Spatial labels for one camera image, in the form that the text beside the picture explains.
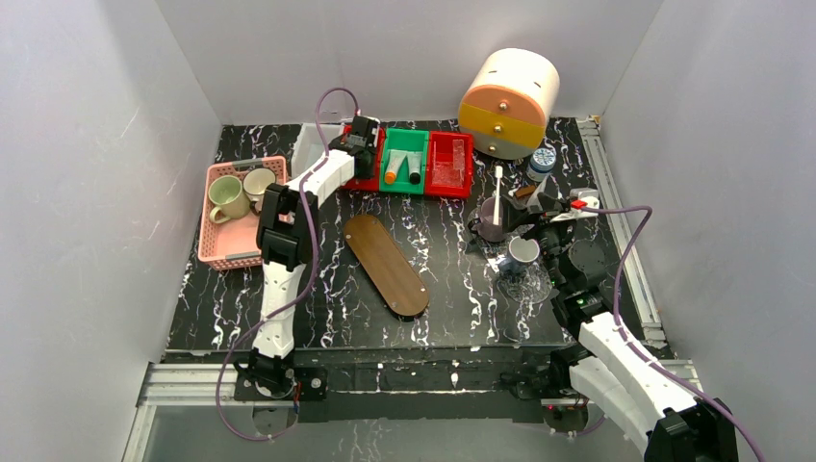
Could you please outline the red cap toothpaste tube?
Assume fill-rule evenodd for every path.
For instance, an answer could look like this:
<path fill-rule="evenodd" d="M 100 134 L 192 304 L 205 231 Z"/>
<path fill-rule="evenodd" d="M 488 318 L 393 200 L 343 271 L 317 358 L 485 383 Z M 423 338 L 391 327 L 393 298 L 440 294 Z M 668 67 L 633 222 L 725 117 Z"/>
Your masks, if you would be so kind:
<path fill-rule="evenodd" d="M 550 175 L 546 174 L 543 181 L 536 186 L 534 192 L 526 200 L 526 208 L 529 212 L 543 213 L 547 208 L 548 200 L 545 199 L 545 196 L 549 178 Z"/>

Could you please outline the clear wooden-ended toothbrush holder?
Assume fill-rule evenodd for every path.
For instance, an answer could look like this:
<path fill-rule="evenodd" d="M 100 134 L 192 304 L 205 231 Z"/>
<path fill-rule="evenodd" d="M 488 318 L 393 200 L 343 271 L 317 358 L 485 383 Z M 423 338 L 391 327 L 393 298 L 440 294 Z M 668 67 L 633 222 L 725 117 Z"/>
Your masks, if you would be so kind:
<path fill-rule="evenodd" d="M 539 185 L 538 185 L 538 184 L 533 184 L 533 185 L 528 185 L 528 186 L 524 186 L 524 187 L 518 188 L 518 189 L 517 189 L 517 190 L 516 190 L 516 191 L 513 193 L 513 197 L 514 197 L 514 198 L 515 198 L 517 201 L 520 201 L 520 202 L 526 202 L 526 201 L 528 201 L 528 200 L 529 200 L 531 197 L 533 197 L 533 196 L 536 194 L 536 192 L 537 192 L 537 190 L 538 190 L 538 187 L 539 187 Z"/>

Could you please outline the white toothbrush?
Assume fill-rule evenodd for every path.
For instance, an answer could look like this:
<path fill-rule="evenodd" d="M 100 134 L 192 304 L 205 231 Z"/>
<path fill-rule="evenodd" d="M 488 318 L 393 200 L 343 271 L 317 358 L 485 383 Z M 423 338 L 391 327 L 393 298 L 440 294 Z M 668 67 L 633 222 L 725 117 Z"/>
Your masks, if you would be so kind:
<path fill-rule="evenodd" d="M 492 224 L 493 226 L 500 226 L 501 221 L 501 214 L 500 214 L 500 189 L 501 189 L 501 181 L 503 178 L 503 166 L 497 165 L 495 167 L 495 179 L 496 179 L 496 186 L 494 191 L 494 206 L 493 206 L 493 213 L 492 213 Z"/>

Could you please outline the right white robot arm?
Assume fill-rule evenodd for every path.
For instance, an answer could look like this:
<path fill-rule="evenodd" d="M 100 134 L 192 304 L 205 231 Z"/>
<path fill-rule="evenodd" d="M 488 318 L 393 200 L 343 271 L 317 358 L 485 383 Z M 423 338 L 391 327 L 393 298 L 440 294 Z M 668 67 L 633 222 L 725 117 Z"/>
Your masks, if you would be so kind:
<path fill-rule="evenodd" d="M 502 199 L 502 227 L 528 226 L 522 237 L 543 247 L 543 263 L 556 295 L 558 324 L 574 344 L 553 351 L 548 366 L 505 372 L 500 383 L 516 398 L 542 398 L 568 390 L 594 402 L 642 453 L 646 461 L 736 461 L 737 426 L 730 410 L 688 380 L 676 376 L 625 325 L 618 297 L 606 299 L 603 250 L 573 238 L 582 218 L 605 214 L 592 189 L 566 198 L 543 192 L 523 206 Z"/>

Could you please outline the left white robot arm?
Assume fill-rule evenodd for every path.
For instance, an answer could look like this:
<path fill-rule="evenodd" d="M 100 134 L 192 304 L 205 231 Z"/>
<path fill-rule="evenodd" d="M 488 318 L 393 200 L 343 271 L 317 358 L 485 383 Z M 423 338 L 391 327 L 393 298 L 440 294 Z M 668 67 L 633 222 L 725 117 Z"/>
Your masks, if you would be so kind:
<path fill-rule="evenodd" d="M 319 207 L 349 181 L 373 176 L 381 122 L 355 115 L 332 140 L 321 125 L 315 128 L 321 155 L 287 184 L 265 191 L 256 239 L 264 275 L 261 318 L 250 330 L 254 338 L 246 364 L 234 363 L 243 381 L 272 399 L 292 397 L 298 388 L 290 358 L 293 318 L 317 277 Z"/>

